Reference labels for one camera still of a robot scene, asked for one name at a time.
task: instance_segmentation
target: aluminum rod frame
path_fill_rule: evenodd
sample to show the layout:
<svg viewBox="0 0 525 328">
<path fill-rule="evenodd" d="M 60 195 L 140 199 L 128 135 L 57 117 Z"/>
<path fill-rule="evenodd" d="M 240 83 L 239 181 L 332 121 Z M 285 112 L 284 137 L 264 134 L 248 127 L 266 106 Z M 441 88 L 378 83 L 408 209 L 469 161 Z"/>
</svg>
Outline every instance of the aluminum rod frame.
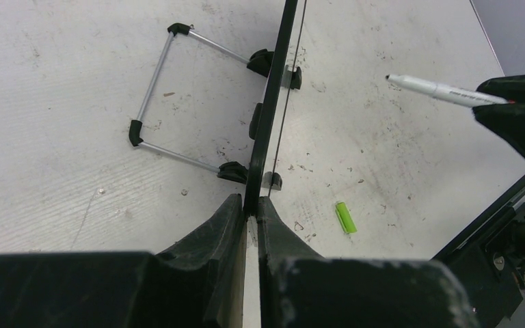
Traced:
<svg viewBox="0 0 525 328">
<path fill-rule="evenodd" d="M 155 146 L 155 145 L 152 145 L 151 143 L 147 143 L 145 141 L 141 142 L 138 146 L 141 146 L 145 149 L 149 149 L 149 150 L 153 150 L 159 154 L 164 154 L 164 155 L 168 155 L 170 157 L 174 157 L 175 159 L 179 159 L 183 162 L 186 162 L 188 164 L 192 164 L 196 167 L 200 167 L 202 169 L 206 169 L 210 172 L 214 172 L 216 174 L 218 174 L 220 172 L 220 169 L 218 167 L 215 167 L 215 166 L 212 166 L 212 165 L 208 165 L 206 163 L 203 163 L 201 161 L 197 161 L 195 159 L 191 159 L 189 157 L 186 157 L 184 155 L 181 155 L 177 152 L 172 152 L 168 149 L 164 149 L 162 147 L 158 147 L 158 146 Z"/>
<path fill-rule="evenodd" d="M 234 51 L 230 50 L 229 48 L 226 48 L 225 46 L 222 46 L 208 38 L 205 38 L 204 36 L 201 36 L 200 34 L 194 32 L 194 31 L 190 31 L 188 33 L 188 36 L 191 36 L 192 38 L 195 38 L 196 40 L 204 43 L 204 44 L 207 44 L 211 47 L 213 47 L 214 49 L 222 52 L 222 53 L 225 53 L 229 56 L 231 56 L 232 58 L 238 60 L 239 62 L 243 63 L 243 64 L 248 64 L 249 63 L 249 59 L 248 58 L 244 58 L 243 56 L 239 55 L 238 53 L 235 53 Z"/>
<path fill-rule="evenodd" d="M 221 51 L 222 53 L 238 60 L 239 62 L 242 62 L 244 64 L 249 63 L 249 59 L 244 58 L 240 56 L 238 53 L 235 53 L 234 51 L 231 51 L 230 49 L 208 39 L 204 36 L 201 36 L 200 34 L 197 34 L 193 31 L 190 31 L 188 33 L 189 36 L 195 38 L 198 41 L 201 41 L 202 43 L 205 43 L 214 49 L 217 49 L 218 51 Z M 142 105 L 139 109 L 139 113 L 137 114 L 138 121 L 142 121 L 142 118 L 144 116 L 144 112 L 146 111 L 146 108 L 148 107 L 148 101 L 150 100 L 150 97 L 152 96 L 152 93 L 154 92 L 154 86 L 156 85 L 156 81 L 158 80 L 158 76 L 160 75 L 160 72 L 162 71 L 162 66 L 164 65 L 164 61 L 166 59 L 166 54 L 168 53 L 168 50 L 170 49 L 170 45 L 172 44 L 172 41 L 174 40 L 174 33 L 169 32 L 168 33 L 168 39 L 166 40 L 166 43 L 164 44 L 164 49 L 162 50 L 162 54 L 160 54 L 160 60 L 158 61 L 158 64 L 156 65 L 156 70 L 154 71 L 154 75 L 152 76 L 152 80 L 150 81 L 150 85 L 148 86 L 148 90 L 146 91 L 146 95 L 144 96 L 144 100 L 142 101 Z M 206 163 L 203 163 L 201 161 L 191 159 L 189 157 L 186 157 L 184 155 L 181 155 L 177 152 L 172 152 L 171 150 L 158 147 L 156 145 L 152 145 L 151 143 L 147 143 L 145 141 L 138 144 L 138 146 L 152 150 L 154 152 L 157 152 L 159 154 L 168 155 L 170 157 L 174 157 L 175 159 L 178 159 L 180 161 L 186 162 L 188 164 L 194 165 L 196 167 L 200 167 L 202 169 L 208 170 L 210 172 L 213 172 L 215 174 L 218 174 L 220 172 L 220 169 L 218 167 L 208 165 Z"/>
<path fill-rule="evenodd" d="M 168 50 L 170 49 L 170 45 L 172 44 L 172 40 L 174 39 L 174 34 L 172 32 L 168 33 L 168 39 L 166 40 L 166 43 L 164 44 L 164 49 L 162 50 L 162 54 L 160 55 L 160 60 L 158 61 L 158 64 L 156 65 L 156 70 L 154 71 L 154 75 L 152 76 L 152 80 L 150 81 L 150 85 L 148 86 L 148 90 L 146 91 L 146 95 L 144 96 L 144 101 L 142 101 L 142 106 L 139 108 L 139 113 L 137 114 L 136 120 L 141 121 L 142 117 L 144 116 L 144 112 L 146 111 L 146 107 L 148 107 L 148 101 L 150 100 L 150 97 L 152 96 L 152 92 L 154 91 L 154 86 L 156 85 L 156 81 L 158 80 L 158 76 L 160 75 L 160 71 L 162 70 L 162 65 L 164 64 L 164 60 L 166 59 L 166 54 L 168 53 Z"/>
</svg>

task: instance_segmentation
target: scratch on table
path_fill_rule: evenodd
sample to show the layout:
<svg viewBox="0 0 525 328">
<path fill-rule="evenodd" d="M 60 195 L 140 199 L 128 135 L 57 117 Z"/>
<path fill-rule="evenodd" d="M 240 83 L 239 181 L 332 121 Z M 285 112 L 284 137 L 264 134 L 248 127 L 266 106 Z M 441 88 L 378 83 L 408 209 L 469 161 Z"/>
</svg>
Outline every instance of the scratch on table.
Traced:
<svg viewBox="0 0 525 328">
<path fill-rule="evenodd" d="M 317 234 L 308 234 L 307 236 L 305 236 L 305 241 L 309 243 L 311 239 L 313 239 L 313 237 L 316 237 L 316 236 Z"/>
<path fill-rule="evenodd" d="M 157 131 L 160 129 L 160 127 L 162 126 L 162 120 L 158 120 L 158 124 L 155 124 L 155 125 L 143 125 L 144 128 L 149 128 L 150 130 L 153 130 L 153 131 Z"/>
<path fill-rule="evenodd" d="M 305 170 L 305 171 L 309 171 L 309 172 L 311 172 L 311 173 L 313 172 L 312 169 L 308 169 L 308 168 L 306 168 L 305 165 L 298 165 L 298 164 L 297 164 L 297 166 L 300 167 L 300 168 L 302 168 L 302 169 Z"/>
<path fill-rule="evenodd" d="M 313 89 L 320 93 L 327 91 L 327 86 L 324 84 L 324 82 L 321 82 L 321 84 L 319 84 L 315 83 L 314 81 L 311 81 L 311 87 L 313 87 Z"/>
<path fill-rule="evenodd" d="M 214 9 L 212 7 L 212 5 L 210 5 L 208 3 L 203 3 L 202 4 L 202 11 L 206 12 L 207 14 L 210 14 L 210 15 L 216 14 L 216 9 Z"/>
<path fill-rule="evenodd" d="M 230 162 L 230 158 L 228 158 L 228 156 L 226 155 L 225 152 L 220 150 L 219 146 L 216 147 L 216 154 L 218 154 L 218 156 L 224 158 L 227 162 Z"/>
<path fill-rule="evenodd" d="M 85 223 L 85 220 L 87 219 L 88 214 L 90 213 L 90 207 L 92 207 L 92 202 L 94 201 L 94 198 L 96 197 L 97 193 L 98 193 L 98 189 L 94 191 L 94 194 L 90 198 L 90 202 L 87 203 L 85 214 L 83 215 L 83 218 L 81 219 L 81 225 L 79 226 L 79 230 L 77 230 L 77 233 L 75 234 L 75 238 L 73 238 L 73 242 L 71 243 L 71 247 L 69 247 L 69 249 L 73 249 L 73 247 L 75 246 L 75 243 L 77 242 L 77 237 L 79 237 L 79 234 L 81 233 L 81 229 L 83 229 L 83 224 Z"/>
</svg>

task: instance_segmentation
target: white table surface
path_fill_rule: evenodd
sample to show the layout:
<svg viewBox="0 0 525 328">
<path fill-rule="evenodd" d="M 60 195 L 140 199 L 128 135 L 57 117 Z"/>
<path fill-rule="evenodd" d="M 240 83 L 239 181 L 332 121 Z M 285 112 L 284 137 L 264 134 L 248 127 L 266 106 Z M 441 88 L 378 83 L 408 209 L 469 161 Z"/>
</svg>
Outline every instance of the white table surface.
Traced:
<svg viewBox="0 0 525 328">
<path fill-rule="evenodd" d="M 161 251 L 243 193 L 133 149 L 128 126 L 167 26 L 192 23 L 248 57 L 274 48 L 283 4 L 0 1 L 0 251 Z M 291 94 L 278 156 L 284 186 L 271 199 L 324 256 L 430 258 L 525 173 L 470 110 L 383 79 L 393 72 L 473 88 L 501 75 L 467 1 L 309 1 L 298 62 L 303 86 Z M 246 164 L 264 83 L 178 37 L 142 137 L 216 166 Z M 342 233 L 336 201 L 347 203 L 357 234 Z M 247 254 L 244 323 L 255 327 L 252 242 Z"/>
</svg>

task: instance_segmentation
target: black bracket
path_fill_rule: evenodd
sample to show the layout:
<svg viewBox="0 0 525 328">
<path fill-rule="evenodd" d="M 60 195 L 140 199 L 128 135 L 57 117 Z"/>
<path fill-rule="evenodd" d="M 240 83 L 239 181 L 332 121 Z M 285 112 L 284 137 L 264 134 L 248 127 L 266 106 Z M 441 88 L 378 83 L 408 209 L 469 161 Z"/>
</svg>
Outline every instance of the black bracket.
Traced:
<svg viewBox="0 0 525 328">
<path fill-rule="evenodd" d="M 248 169 L 239 162 L 228 162 L 218 167 L 218 177 L 224 180 L 234 181 L 246 185 L 246 178 L 248 176 Z"/>
<path fill-rule="evenodd" d="M 264 77 L 269 77 L 274 54 L 274 51 L 268 51 L 267 49 L 259 50 L 250 56 L 246 68 Z"/>
<path fill-rule="evenodd" d="M 301 89 L 301 84 L 303 84 L 303 72 L 301 71 L 301 68 L 297 66 L 294 72 L 288 72 L 291 74 L 291 84 L 289 85 L 289 88 L 291 89 Z"/>
<path fill-rule="evenodd" d="M 282 189 L 282 178 L 277 172 L 265 172 L 265 175 L 262 176 L 261 186 L 264 188 L 280 191 Z"/>
<path fill-rule="evenodd" d="M 128 132 L 128 137 L 132 146 L 136 147 L 141 142 L 144 142 L 142 138 L 139 137 L 139 133 L 142 131 L 142 121 L 132 120 L 130 123 L 130 131 Z"/>
<path fill-rule="evenodd" d="M 174 23 L 168 27 L 168 33 L 173 33 L 174 36 L 178 33 L 182 33 L 185 36 L 190 33 L 190 30 L 192 29 L 192 26 L 182 24 L 182 23 Z"/>
</svg>

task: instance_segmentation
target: green highlighter cap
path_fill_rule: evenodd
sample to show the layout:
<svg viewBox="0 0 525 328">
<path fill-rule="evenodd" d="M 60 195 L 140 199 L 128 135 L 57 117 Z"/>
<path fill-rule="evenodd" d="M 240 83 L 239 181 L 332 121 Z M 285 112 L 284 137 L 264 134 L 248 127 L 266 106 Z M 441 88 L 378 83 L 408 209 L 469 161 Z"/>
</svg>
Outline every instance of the green highlighter cap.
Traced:
<svg viewBox="0 0 525 328">
<path fill-rule="evenodd" d="M 353 234 L 354 232 L 357 232 L 357 228 L 355 228 L 355 224 L 351 219 L 351 215 L 349 214 L 349 210 L 347 209 L 345 203 L 338 202 L 335 205 L 335 209 L 337 212 L 337 217 L 339 218 L 339 222 L 341 222 L 341 226 L 343 227 L 343 231 L 345 231 L 347 234 Z"/>
</svg>

